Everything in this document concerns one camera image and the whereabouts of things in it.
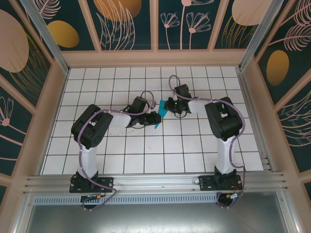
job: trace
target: metal base plate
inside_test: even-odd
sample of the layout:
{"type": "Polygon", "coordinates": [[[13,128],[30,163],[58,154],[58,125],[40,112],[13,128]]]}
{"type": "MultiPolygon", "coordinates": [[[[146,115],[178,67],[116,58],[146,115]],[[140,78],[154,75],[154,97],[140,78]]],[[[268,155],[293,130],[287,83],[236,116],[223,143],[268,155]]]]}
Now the metal base plate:
{"type": "Polygon", "coordinates": [[[199,176],[199,184],[201,191],[224,191],[234,190],[234,185],[242,190],[241,177],[239,175],[234,176],[229,182],[224,182],[221,187],[218,187],[214,180],[214,176],[199,176]]]}
{"type": "MultiPolygon", "coordinates": [[[[96,182],[103,186],[113,187],[113,177],[99,177],[96,182]]],[[[98,186],[95,186],[93,189],[91,189],[90,187],[79,185],[78,178],[74,177],[71,179],[69,192],[70,193],[101,193],[101,192],[111,193],[112,190],[104,189],[103,191],[98,186]]]]}

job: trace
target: gray metal floor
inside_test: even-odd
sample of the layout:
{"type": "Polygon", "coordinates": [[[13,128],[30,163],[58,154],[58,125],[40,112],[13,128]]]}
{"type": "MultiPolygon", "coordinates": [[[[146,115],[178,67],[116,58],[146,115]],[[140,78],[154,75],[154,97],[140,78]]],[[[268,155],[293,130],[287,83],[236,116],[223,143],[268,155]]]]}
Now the gray metal floor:
{"type": "Polygon", "coordinates": [[[275,193],[245,193],[231,209],[215,203],[34,206],[28,233],[284,233],[275,193]]]}

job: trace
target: vented metal strip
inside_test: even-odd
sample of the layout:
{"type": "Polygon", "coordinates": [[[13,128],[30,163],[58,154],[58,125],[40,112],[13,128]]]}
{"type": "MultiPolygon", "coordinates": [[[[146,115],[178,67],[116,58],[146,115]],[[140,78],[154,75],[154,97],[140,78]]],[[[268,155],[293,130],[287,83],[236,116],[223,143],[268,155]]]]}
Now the vented metal strip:
{"type": "MultiPolygon", "coordinates": [[[[206,194],[174,194],[174,195],[118,195],[107,202],[107,205],[122,204],[177,204],[177,203],[214,203],[216,193],[206,194]]],[[[88,201],[85,204],[94,205],[104,202],[108,197],[100,200],[88,201]]],[[[81,196],[38,196],[34,205],[81,205],[81,196]]]]}

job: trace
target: purple cable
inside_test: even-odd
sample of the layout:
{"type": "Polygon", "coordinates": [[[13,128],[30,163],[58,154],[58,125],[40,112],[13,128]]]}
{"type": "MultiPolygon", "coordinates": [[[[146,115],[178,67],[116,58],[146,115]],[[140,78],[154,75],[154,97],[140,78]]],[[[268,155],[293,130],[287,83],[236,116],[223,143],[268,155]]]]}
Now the purple cable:
{"type": "MultiPolygon", "coordinates": [[[[245,166],[236,166],[236,165],[233,163],[233,161],[232,161],[232,146],[233,146],[233,143],[234,143],[235,140],[238,139],[238,137],[240,137],[240,136],[243,134],[243,132],[244,132],[244,130],[245,130],[245,119],[244,119],[242,113],[241,113],[233,104],[231,104],[231,103],[229,103],[229,102],[227,102],[227,101],[224,101],[224,100],[208,99],[208,98],[186,98],[186,97],[183,97],[183,96],[177,94],[177,93],[174,91],[174,89],[172,88],[172,85],[171,85],[171,79],[172,79],[172,78],[176,78],[176,79],[178,80],[178,82],[179,82],[179,85],[180,85],[180,78],[178,78],[176,75],[171,75],[170,78],[169,78],[169,86],[170,86],[170,89],[171,89],[171,91],[172,91],[175,95],[177,95],[179,98],[182,98],[182,99],[185,99],[185,100],[202,100],[202,101],[211,101],[211,102],[221,102],[221,103],[224,103],[224,104],[230,106],[231,108],[233,108],[233,109],[239,114],[239,116],[240,116],[240,118],[241,118],[241,120],[242,120],[242,130],[241,130],[241,132],[240,132],[237,136],[235,136],[235,137],[232,139],[232,142],[230,143],[230,147],[229,147],[229,159],[230,159],[231,165],[232,165],[234,168],[243,168],[243,185],[242,185],[242,191],[241,191],[241,192],[243,193],[243,191],[244,191],[244,186],[245,186],[245,166]]],[[[219,202],[219,196],[220,196],[220,195],[221,195],[221,192],[219,192],[219,193],[217,194],[217,205],[220,206],[220,207],[226,207],[225,205],[223,205],[223,204],[221,204],[221,203],[219,202]]]]}
{"type": "MultiPolygon", "coordinates": [[[[152,94],[151,91],[143,91],[143,93],[150,93],[151,96],[152,96],[152,102],[155,101],[155,97],[154,95],[152,94]]],[[[112,188],[112,187],[108,187],[108,186],[104,186],[104,185],[101,185],[95,181],[93,181],[90,177],[88,177],[88,175],[86,174],[86,172],[84,171],[84,168],[82,166],[82,145],[81,145],[81,142],[80,142],[80,139],[81,139],[81,135],[83,133],[83,131],[85,130],[86,126],[89,124],[89,122],[95,117],[97,116],[99,113],[123,113],[123,114],[127,114],[127,115],[130,115],[130,116],[139,116],[139,115],[142,115],[142,114],[145,114],[146,112],[148,112],[150,109],[152,108],[152,105],[149,106],[149,108],[141,113],[127,113],[127,112],[124,112],[124,111],[119,111],[119,110],[106,110],[106,109],[102,109],[102,110],[99,110],[98,112],[95,112],[87,121],[86,123],[83,125],[82,129],[80,130],[79,132],[79,135],[78,135],[78,138],[77,138],[77,142],[78,142],[78,145],[79,145],[79,148],[80,148],[80,152],[79,152],[79,166],[81,168],[81,171],[82,173],[84,174],[85,178],[90,181],[92,184],[100,187],[100,188],[105,188],[105,189],[109,189],[109,190],[113,190],[115,191],[110,197],[107,198],[107,200],[105,200],[102,204],[100,205],[97,205],[95,206],[93,209],[90,209],[90,211],[92,210],[96,210],[100,207],[102,207],[103,205],[105,205],[116,193],[117,193],[117,190],[115,188],[112,188]]],[[[82,202],[82,207],[84,210],[86,210],[84,204],[85,202],[87,201],[88,199],[85,199],[84,202],[82,202]]]]}

